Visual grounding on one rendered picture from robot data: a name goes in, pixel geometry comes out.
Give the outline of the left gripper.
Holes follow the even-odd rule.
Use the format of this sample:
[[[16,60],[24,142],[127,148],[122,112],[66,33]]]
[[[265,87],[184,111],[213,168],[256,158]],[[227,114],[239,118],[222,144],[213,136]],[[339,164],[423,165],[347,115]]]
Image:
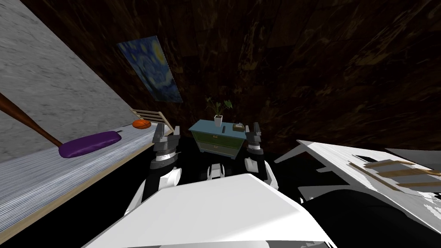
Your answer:
[[[165,124],[158,123],[153,135],[153,150],[156,152],[156,156],[162,156],[176,152],[180,139],[180,126],[176,126],[173,131],[173,135],[164,136]]]

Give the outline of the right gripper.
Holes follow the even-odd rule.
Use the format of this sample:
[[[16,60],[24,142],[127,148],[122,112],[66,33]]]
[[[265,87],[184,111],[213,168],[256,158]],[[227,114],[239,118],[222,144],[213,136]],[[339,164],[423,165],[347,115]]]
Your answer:
[[[258,122],[254,122],[254,132],[250,132],[249,126],[245,126],[245,136],[250,147],[260,146],[261,130]]]

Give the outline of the blue and green dresser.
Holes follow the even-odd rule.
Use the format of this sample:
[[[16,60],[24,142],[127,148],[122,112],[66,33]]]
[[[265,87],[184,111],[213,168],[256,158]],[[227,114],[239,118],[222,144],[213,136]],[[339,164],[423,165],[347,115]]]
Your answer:
[[[231,109],[230,100],[214,103],[206,98],[208,107],[215,112],[213,120],[198,120],[189,129],[198,145],[200,152],[209,152],[235,159],[245,141],[245,126],[223,122],[222,112]]]

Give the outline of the blue starry night painting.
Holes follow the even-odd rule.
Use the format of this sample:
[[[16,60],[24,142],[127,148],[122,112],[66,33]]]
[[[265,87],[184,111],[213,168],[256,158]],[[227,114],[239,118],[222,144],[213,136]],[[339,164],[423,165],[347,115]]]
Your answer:
[[[157,36],[121,42],[117,47],[155,101],[183,102]]]

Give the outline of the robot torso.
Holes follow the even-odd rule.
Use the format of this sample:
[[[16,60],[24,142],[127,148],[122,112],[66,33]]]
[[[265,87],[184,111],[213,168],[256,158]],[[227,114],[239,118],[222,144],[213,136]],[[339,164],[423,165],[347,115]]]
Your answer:
[[[142,200],[82,248],[337,248],[300,204],[251,174],[167,187]]]

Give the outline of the white wooden desk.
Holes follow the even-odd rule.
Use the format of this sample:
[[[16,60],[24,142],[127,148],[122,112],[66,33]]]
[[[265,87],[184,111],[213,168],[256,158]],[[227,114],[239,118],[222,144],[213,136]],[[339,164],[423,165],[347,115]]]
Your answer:
[[[292,163],[308,153],[345,181],[344,185],[300,187],[306,200],[348,189],[376,197],[408,217],[441,233],[441,171],[377,150],[300,140],[299,145],[275,160]]]

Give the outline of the bed with grey striped cover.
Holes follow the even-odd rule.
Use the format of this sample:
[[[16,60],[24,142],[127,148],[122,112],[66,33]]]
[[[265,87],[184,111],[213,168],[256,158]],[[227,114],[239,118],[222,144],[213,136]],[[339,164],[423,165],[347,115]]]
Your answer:
[[[156,126],[173,131],[162,112],[133,113],[151,127],[129,124],[0,163],[0,244],[151,147]]]

